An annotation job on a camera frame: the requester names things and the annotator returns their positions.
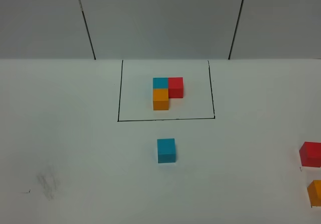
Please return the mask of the red template block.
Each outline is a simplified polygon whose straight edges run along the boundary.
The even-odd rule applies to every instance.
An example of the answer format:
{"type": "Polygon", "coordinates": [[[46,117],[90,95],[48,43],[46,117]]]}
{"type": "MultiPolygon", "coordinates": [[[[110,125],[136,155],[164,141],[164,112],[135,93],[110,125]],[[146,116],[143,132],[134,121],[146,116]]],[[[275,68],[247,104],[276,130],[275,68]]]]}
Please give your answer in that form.
{"type": "Polygon", "coordinates": [[[169,98],[184,97],[184,80],[182,77],[168,78],[169,98]]]}

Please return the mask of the orange template block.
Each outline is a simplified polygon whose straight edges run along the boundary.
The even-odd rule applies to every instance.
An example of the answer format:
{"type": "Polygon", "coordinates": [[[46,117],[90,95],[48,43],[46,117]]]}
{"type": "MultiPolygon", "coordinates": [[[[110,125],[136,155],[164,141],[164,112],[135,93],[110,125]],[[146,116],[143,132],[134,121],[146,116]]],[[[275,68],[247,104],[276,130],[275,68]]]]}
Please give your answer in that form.
{"type": "Polygon", "coordinates": [[[169,91],[166,88],[153,89],[153,110],[169,110],[169,91]]]}

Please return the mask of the blue template block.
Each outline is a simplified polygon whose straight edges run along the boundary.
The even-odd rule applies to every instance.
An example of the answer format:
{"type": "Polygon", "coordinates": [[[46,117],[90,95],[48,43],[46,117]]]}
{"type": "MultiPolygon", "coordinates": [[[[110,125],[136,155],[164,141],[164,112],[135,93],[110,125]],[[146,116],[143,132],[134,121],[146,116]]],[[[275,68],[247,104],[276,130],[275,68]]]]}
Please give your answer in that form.
{"type": "Polygon", "coordinates": [[[153,89],[168,89],[168,78],[167,77],[154,77],[153,78],[153,89]]]}

